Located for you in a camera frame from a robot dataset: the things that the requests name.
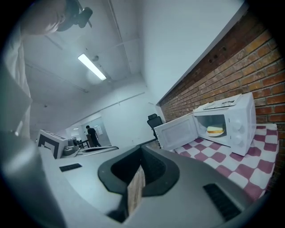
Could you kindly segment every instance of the fluorescent light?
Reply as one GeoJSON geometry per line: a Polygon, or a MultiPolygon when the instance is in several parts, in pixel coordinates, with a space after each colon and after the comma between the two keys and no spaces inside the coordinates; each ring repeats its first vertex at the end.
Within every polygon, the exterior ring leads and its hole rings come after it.
{"type": "Polygon", "coordinates": [[[98,78],[102,81],[106,79],[105,75],[90,61],[85,54],[78,57],[79,61],[82,62],[89,70],[91,70],[98,78]]]}

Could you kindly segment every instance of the person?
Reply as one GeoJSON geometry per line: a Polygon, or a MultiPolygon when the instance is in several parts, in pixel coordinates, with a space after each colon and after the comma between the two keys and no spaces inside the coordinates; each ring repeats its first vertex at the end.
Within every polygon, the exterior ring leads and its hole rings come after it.
{"type": "Polygon", "coordinates": [[[94,128],[90,127],[89,125],[86,126],[88,134],[90,134],[92,143],[95,147],[101,147],[100,143],[98,142],[98,135],[94,128]]]}
{"type": "MultiPolygon", "coordinates": [[[[25,74],[23,39],[29,35],[47,35],[57,31],[68,21],[66,19],[70,12],[67,9],[70,9],[67,7],[67,0],[36,1],[15,26],[4,48],[2,58],[8,72],[29,97],[31,95],[25,74]]],[[[15,133],[30,138],[29,120],[30,107],[19,124],[21,129],[15,129],[15,133]]]]}

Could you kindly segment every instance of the desk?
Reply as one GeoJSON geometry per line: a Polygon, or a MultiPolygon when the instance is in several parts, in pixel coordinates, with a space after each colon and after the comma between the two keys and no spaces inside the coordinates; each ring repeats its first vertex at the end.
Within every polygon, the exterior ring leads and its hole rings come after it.
{"type": "Polygon", "coordinates": [[[174,152],[207,163],[257,200],[265,193],[273,174],[278,153],[277,126],[257,124],[245,156],[234,154],[230,147],[203,138],[176,148],[174,152]]]}
{"type": "Polygon", "coordinates": [[[89,144],[88,144],[88,140],[85,140],[83,142],[78,143],[78,145],[83,145],[84,143],[87,144],[88,148],[90,148],[89,144]]]}

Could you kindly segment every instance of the microwave door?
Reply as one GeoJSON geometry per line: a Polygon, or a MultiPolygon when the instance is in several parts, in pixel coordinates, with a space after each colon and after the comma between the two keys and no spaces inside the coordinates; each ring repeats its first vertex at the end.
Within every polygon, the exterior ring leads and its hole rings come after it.
{"type": "Polygon", "coordinates": [[[198,138],[194,116],[188,114],[155,127],[162,149],[171,151],[198,138]]]}

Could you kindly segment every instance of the black office chair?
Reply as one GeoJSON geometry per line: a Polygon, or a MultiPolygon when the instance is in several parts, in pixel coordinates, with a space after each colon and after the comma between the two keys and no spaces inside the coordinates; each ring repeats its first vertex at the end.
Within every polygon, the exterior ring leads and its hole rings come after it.
{"type": "Polygon", "coordinates": [[[157,140],[157,136],[156,136],[156,133],[155,133],[155,130],[154,128],[156,126],[159,126],[159,125],[162,125],[162,120],[160,118],[160,116],[157,116],[157,114],[152,114],[150,116],[148,116],[148,121],[147,121],[148,125],[151,127],[151,129],[153,130],[153,135],[154,137],[156,138],[157,140]]]}

